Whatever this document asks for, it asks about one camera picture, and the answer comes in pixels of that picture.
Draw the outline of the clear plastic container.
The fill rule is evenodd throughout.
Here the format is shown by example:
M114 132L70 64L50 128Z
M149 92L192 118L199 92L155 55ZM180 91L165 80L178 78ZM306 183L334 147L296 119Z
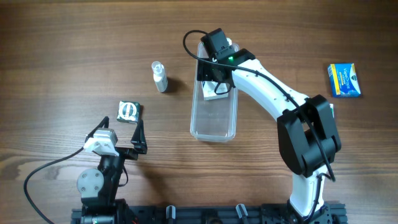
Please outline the clear plastic container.
M194 76L190 133L200 141L228 142L236 134L238 89L216 95L215 86Z

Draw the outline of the green Zam-Buk ointment box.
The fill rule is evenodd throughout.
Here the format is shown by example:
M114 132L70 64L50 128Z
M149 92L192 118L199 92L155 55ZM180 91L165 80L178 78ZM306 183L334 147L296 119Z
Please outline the green Zam-Buk ointment box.
M122 123L137 123L139 121L140 112L140 103L120 101L116 119Z

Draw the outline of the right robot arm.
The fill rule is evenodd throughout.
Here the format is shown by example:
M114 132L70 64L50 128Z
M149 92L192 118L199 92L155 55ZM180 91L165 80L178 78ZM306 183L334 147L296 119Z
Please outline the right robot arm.
M341 141L327 99L309 97L283 84L255 56L242 49L223 60L198 58L199 81L237 88L258 102L276 121L279 153L293 173L287 220L311 223L326 214L324 182Z

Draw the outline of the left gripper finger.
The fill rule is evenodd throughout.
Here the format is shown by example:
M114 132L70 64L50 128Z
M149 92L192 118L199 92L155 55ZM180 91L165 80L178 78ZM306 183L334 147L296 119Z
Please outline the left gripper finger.
M136 129L131 138L131 143L134 146L133 149L138 154L147 154L147 141L144 134L144 122L142 119L137 122Z
M89 138L92 138L94 133L99 129L99 128L109 128L109 117L105 116L102 121L90 132L86 135L85 138L85 142L87 142L87 140Z

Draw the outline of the blue VapoDrops box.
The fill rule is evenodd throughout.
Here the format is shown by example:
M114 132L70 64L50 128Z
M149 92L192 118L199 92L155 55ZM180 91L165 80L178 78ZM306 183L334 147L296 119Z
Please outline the blue VapoDrops box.
M332 95L335 98L356 98L361 90L353 63L333 63L328 66Z

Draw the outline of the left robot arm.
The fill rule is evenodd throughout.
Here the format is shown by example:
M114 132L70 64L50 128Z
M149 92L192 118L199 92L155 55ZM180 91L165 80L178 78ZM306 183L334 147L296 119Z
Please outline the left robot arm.
M81 195L82 208L73 210L72 223L138 223L138 217L127 202L117 199L122 174L126 174L125 161L136 161L139 154L147 153L144 122L139 120L131 138L133 147L117 147L117 135L109 128L106 116L85 139L83 149L100 156L95 169L84 170L76 183Z

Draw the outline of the white spray bottle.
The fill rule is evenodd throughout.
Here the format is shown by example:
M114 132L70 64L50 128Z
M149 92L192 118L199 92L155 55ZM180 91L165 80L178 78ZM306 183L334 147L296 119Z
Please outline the white spray bottle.
M168 80L164 66L159 61L155 61L152 63L151 68L158 91L161 93L165 92L167 90Z

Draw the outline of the white green medicine box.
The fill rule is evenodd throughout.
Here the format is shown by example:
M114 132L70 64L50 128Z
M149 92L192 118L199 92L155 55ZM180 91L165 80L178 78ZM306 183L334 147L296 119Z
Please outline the white green medicine box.
M329 104L330 105L330 109L331 109L331 113L332 113L332 117L335 117L335 113L334 113L334 105L332 103Z

